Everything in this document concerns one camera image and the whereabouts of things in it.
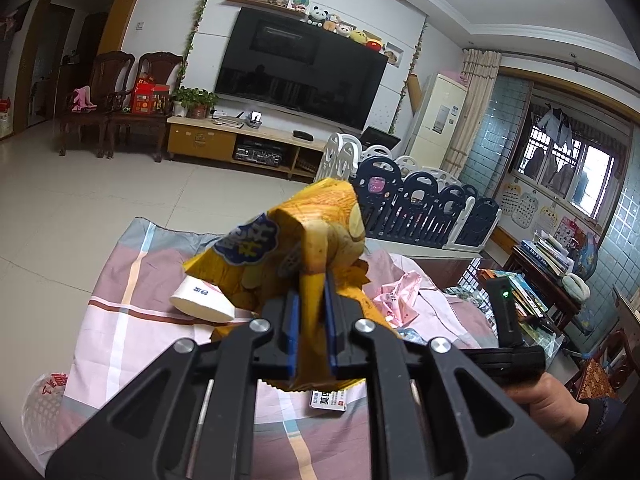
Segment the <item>person right hand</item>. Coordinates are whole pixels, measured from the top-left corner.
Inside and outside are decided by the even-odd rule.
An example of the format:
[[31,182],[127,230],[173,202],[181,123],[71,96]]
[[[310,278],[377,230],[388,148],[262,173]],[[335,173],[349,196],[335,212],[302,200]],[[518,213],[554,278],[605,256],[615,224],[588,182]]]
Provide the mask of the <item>person right hand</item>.
[[589,406],[572,397],[562,382],[544,373],[536,382],[504,388],[506,395],[521,406],[556,443],[566,445],[585,425]]

